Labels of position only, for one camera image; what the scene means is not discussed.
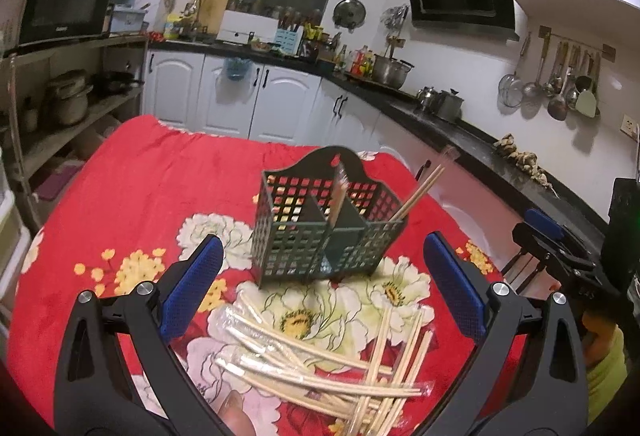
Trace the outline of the person's right hand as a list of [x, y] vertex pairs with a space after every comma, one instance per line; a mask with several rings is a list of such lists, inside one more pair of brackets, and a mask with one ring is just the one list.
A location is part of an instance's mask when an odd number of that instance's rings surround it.
[[604, 411], [625, 382], [628, 372], [624, 334], [608, 317], [586, 310], [582, 314], [586, 335], [582, 340], [587, 370], [588, 423]]

